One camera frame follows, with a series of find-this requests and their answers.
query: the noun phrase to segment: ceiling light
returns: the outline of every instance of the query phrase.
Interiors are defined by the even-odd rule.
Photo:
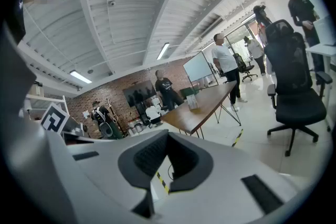
[[[246,18],[245,20],[243,20],[240,24],[243,25],[243,24],[245,24],[246,22],[248,22],[249,20],[251,20],[254,17],[256,17],[256,15],[252,14],[251,16],[249,16],[248,18]]]
[[[91,83],[91,80],[88,80],[87,78],[84,78],[81,74],[79,74],[77,71],[73,70],[70,72],[70,75],[74,76],[77,79],[80,79],[81,81],[84,81],[86,83]]]
[[[202,49],[201,51],[205,50],[207,47],[211,46],[213,43],[215,43],[214,41],[212,41],[208,46],[206,46],[204,49]]]
[[[160,59],[161,59],[161,57],[163,56],[163,54],[165,53],[165,51],[168,49],[168,46],[169,46],[169,45],[170,45],[170,43],[165,43],[165,44],[164,44],[164,46],[163,46],[163,48],[162,48],[162,50],[161,50],[159,56],[157,57],[157,60],[160,60]]]

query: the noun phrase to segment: caution tape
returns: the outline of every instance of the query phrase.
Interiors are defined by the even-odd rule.
[[[238,134],[235,142],[232,144],[232,147],[234,147],[237,144],[237,142],[238,142],[239,138],[242,136],[242,134],[243,134],[243,129],[240,131],[240,134]]]
[[[162,186],[164,187],[165,191],[169,194],[170,189],[168,188],[167,184],[164,182],[163,178],[159,174],[159,172],[156,172],[156,175],[158,176],[159,181],[161,182]]]

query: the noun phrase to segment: mesh chair back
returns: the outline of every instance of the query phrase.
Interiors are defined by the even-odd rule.
[[[246,64],[243,61],[242,57],[239,54],[233,54],[233,57],[236,60],[236,63],[238,65],[238,70],[239,72],[243,73],[244,70],[246,69]]]
[[[266,28],[266,36],[265,53],[277,76],[277,93],[308,91],[312,80],[302,35],[295,33],[287,21],[279,20]]]

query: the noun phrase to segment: ceiling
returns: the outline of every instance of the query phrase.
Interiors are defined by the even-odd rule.
[[[124,73],[155,66],[210,41],[199,37],[218,18],[228,29],[260,0],[51,0],[24,5],[26,36],[19,48],[30,68],[79,93]],[[69,75],[90,79],[88,88]]]

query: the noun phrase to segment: floor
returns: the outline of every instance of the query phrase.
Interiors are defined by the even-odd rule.
[[[291,178],[298,188],[303,189],[319,176],[327,156],[332,152],[331,133],[327,132],[325,121],[309,126],[319,134],[317,143],[313,143],[310,136],[297,131],[291,155],[285,157],[291,130],[274,132],[271,136],[266,135],[268,129],[281,125],[276,122],[275,110],[270,97],[267,96],[267,87],[275,78],[268,74],[261,76],[259,68],[256,67],[251,73],[258,74],[258,77],[253,77],[252,81],[248,79],[240,83],[241,96],[248,100],[247,103],[237,103],[240,108],[238,116],[242,125],[239,126],[224,111],[222,111],[220,122],[217,123],[213,114],[202,126],[204,138],[231,146],[243,129],[235,147],[259,159],[275,171],[282,173],[283,176]],[[330,101],[331,106],[335,107],[336,100],[333,97],[336,95],[336,77],[333,80]],[[223,105],[228,108],[229,101],[225,100]],[[163,123],[152,129],[146,128],[142,133],[157,129],[179,132],[175,127]]]

